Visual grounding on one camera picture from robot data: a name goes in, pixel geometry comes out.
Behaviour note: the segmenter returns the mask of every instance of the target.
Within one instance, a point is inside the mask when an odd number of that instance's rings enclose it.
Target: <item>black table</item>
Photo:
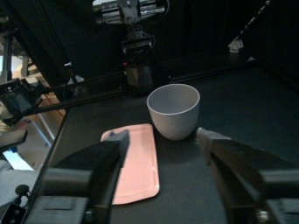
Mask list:
[[[201,91],[198,127],[214,130],[299,164],[299,96],[259,66],[185,82]],[[146,96],[121,96],[69,111],[51,163],[95,144],[106,130],[153,123]],[[195,131],[173,142],[154,130],[161,192],[114,206],[111,223],[226,223]]]

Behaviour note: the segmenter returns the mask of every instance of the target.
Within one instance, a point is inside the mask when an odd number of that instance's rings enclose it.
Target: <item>cup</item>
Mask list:
[[[154,126],[170,140],[183,140],[194,131],[201,106],[199,91],[186,84],[159,87],[147,97]]]

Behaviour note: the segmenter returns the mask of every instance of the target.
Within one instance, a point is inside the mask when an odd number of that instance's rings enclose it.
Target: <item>black wall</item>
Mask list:
[[[265,0],[170,2],[169,15],[158,24],[142,22],[145,31],[157,38],[153,53],[159,62],[227,48],[265,4]],[[271,9],[245,34],[246,48],[263,63],[295,76],[298,3],[295,0],[273,2]],[[0,0],[4,12],[19,27],[23,45],[53,85],[69,76],[62,65],[69,60],[75,74],[86,78],[122,67],[127,28],[98,25],[91,4],[91,0]],[[53,41],[51,30],[58,41]]]

